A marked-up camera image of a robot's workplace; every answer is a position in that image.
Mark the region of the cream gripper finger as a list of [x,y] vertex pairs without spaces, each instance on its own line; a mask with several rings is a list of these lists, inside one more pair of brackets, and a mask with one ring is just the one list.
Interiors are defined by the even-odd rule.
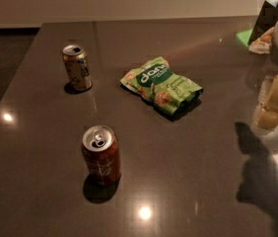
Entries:
[[263,129],[273,130],[278,125],[278,74],[267,75],[260,88],[253,123]]

